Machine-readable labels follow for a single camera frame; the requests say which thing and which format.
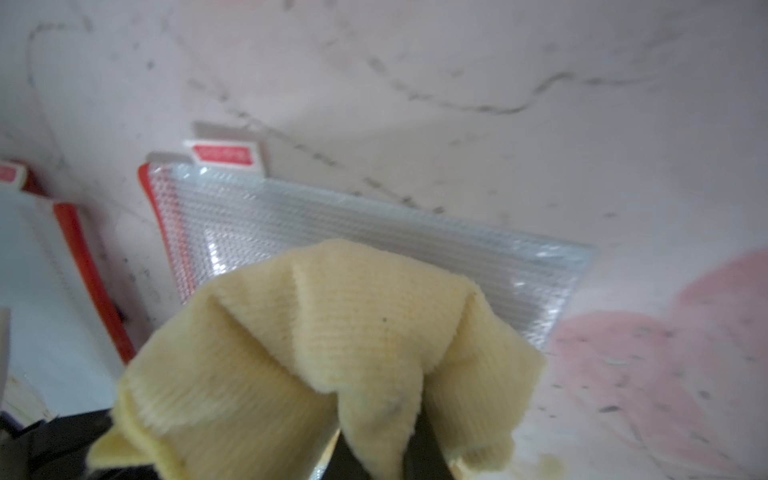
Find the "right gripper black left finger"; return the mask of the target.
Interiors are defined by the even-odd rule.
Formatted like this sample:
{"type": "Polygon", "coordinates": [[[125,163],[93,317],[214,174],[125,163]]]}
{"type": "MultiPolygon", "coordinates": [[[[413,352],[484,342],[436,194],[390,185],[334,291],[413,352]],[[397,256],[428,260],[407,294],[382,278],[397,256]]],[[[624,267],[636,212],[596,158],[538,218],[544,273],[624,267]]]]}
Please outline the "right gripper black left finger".
{"type": "Polygon", "coordinates": [[[372,477],[355,457],[342,432],[334,445],[321,480],[371,480],[372,477]]]}

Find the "yellow microfiber cloth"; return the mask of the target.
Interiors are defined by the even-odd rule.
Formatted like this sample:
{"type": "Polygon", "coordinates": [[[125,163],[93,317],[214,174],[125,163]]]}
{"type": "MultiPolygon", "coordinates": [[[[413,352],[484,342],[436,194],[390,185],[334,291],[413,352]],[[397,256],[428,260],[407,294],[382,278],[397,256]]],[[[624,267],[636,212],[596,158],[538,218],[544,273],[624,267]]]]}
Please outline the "yellow microfiber cloth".
{"type": "Polygon", "coordinates": [[[127,366],[86,463],[305,479],[341,433],[399,479],[425,413],[446,460],[498,471],[545,364],[468,278],[325,241],[200,286],[127,366]]]}

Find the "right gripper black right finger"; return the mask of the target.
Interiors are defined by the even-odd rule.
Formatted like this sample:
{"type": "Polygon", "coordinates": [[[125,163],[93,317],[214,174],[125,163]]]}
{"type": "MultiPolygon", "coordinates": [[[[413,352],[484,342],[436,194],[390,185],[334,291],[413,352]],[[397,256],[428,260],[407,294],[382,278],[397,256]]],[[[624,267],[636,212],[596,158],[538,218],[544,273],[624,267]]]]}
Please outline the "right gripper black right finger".
{"type": "Polygon", "coordinates": [[[403,457],[405,480],[454,480],[440,450],[426,410],[419,413],[403,457]]]}

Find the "clear mesh bag red zipper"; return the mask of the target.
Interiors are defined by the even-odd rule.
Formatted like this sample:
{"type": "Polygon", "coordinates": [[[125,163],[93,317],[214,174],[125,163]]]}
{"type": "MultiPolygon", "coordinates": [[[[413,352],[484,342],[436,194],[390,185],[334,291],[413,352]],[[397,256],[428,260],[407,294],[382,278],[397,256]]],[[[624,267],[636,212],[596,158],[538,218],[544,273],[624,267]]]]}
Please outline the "clear mesh bag red zipper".
{"type": "Polygon", "coordinates": [[[540,348],[594,258],[582,244],[235,168],[150,161],[139,168],[138,179],[182,299],[214,276],[344,239],[472,279],[494,312],[540,348]]]}

